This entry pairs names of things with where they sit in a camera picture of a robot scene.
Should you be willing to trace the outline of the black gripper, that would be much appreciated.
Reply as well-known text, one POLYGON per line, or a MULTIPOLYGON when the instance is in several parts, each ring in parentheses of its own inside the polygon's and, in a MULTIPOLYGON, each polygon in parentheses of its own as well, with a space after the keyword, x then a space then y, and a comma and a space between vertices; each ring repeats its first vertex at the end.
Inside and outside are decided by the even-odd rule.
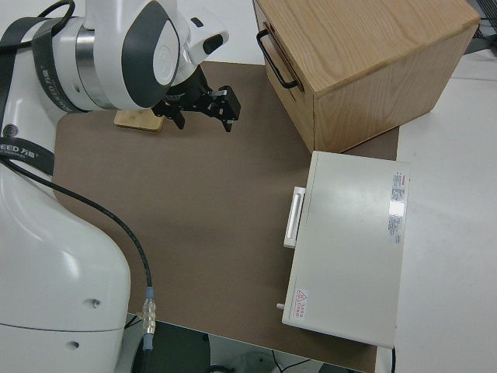
POLYGON ((172 120, 180 130, 186 123, 183 111, 204 113, 217 118, 224 130, 230 133, 233 123, 239 118, 241 105, 232 87, 223 85, 212 90, 203 70, 196 69, 185 81, 172 86, 151 110, 156 117, 172 120))

